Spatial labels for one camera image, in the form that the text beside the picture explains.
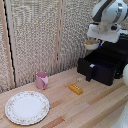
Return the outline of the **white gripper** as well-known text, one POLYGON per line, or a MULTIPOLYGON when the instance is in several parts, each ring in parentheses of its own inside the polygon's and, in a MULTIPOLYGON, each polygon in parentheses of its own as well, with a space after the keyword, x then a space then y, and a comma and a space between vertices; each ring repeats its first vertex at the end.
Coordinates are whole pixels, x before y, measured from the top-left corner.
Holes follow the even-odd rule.
POLYGON ((121 26, 118 24, 108 24, 105 27, 96 24, 90 24, 87 36, 99 39, 98 48, 101 48, 102 41, 116 43, 120 36, 121 26))

